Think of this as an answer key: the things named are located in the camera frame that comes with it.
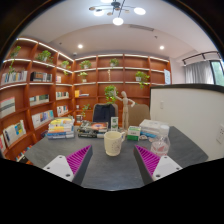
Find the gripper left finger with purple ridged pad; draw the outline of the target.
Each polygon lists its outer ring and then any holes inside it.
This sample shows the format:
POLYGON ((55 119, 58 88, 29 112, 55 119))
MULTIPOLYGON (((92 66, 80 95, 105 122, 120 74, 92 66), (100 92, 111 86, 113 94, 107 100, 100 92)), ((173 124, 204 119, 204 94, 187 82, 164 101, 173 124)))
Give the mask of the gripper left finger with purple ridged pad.
POLYGON ((80 185, 92 155, 92 146, 88 145, 68 156, 58 155, 44 167, 44 170, 80 185))

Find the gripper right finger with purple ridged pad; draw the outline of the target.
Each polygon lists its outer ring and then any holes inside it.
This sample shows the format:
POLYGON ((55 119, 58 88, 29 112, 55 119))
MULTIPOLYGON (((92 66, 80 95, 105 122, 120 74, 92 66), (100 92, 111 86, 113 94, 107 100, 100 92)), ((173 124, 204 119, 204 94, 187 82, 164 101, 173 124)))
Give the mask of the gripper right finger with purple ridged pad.
POLYGON ((145 185, 182 169, 169 156, 159 157, 142 146, 135 145, 133 152, 145 185))

